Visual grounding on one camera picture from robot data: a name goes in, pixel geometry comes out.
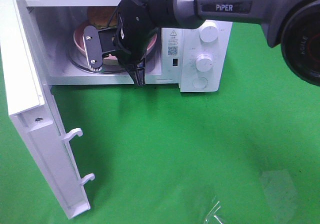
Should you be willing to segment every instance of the green backdrop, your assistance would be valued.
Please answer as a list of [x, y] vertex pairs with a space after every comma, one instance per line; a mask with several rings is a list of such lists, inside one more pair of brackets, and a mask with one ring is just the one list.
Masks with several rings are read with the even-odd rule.
[[67, 220], [8, 118], [0, 78], [1, 224], [196, 224], [218, 201], [226, 223], [320, 223], [320, 88], [289, 70], [259, 26], [234, 24], [216, 93], [52, 92], [66, 131], [84, 131], [71, 146], [81, 175], [96, 176], [85, 185], [91, 210]]

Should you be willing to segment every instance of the open microwave door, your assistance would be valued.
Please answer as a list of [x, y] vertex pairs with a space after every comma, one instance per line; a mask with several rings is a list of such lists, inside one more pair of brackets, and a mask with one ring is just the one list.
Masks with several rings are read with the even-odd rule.
[[65, 132], [56, 102], [45, 78], [39, 76], [30, 36], [26, 35], [19, 0], [0, 0], [0, 49], [10, 119], [54, 192], [68, 218], [88, 209], [84, 184], [69, 141], [80, 128]]

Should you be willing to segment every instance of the microwave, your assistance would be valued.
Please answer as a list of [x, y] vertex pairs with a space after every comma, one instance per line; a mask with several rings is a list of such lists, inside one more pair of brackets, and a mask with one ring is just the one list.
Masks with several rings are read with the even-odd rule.
[[[0, 0], [0, 47], [8, 114], [68, 218], [90, 209], [51, 87], [133, 84], [116, 59], [105, 73], [88, 69], [83, 29], [90, 11], [121, 0]], [[219, 88], [232, 23], [206, 21], [195, 30], [161, 29], [148, 47], [145, 82], [181, 92]]]

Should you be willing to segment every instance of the white plastic body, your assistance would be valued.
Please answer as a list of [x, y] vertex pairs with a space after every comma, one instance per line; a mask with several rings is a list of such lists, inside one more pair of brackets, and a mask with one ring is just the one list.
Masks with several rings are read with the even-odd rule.
[[[81, 136], [65, 132], [52, 85], [132, 84], [127, 74], [81, 71], [66, 58], [66, 43], [85, 20], [88, 6], [116, 6], [120, 0], [0, 0], [0, 46], [9, 116], [68, 218], [88, 209], [84, 184], [69, 141]], [[200, 30], [162, 29], [147, 65], [147, 83], [176, 83], [182, 92], [216, 91], [232, 24], [215, 22], [211, 43]], [[214, 56], [209, 71], [196, 68], [199, 55]]]

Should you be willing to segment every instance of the black robotic arm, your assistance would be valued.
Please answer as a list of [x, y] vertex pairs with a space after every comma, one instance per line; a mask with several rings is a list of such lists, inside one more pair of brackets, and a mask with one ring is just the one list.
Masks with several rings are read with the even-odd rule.
[[85, 29], [101, 44], [97, 51], [86, 41], [87, 54], [99, 59], [89, 64], [99, 69], [103, 56], [115, 55], [138, 86], [145, 84], [147, 46], [158, 28], [196, 29], [205, 20], [260, 24], [270, 47], [281, 43], [291, 70], [320, 85], [320, 0], [122, 0], [117, 14], [115, 29]]

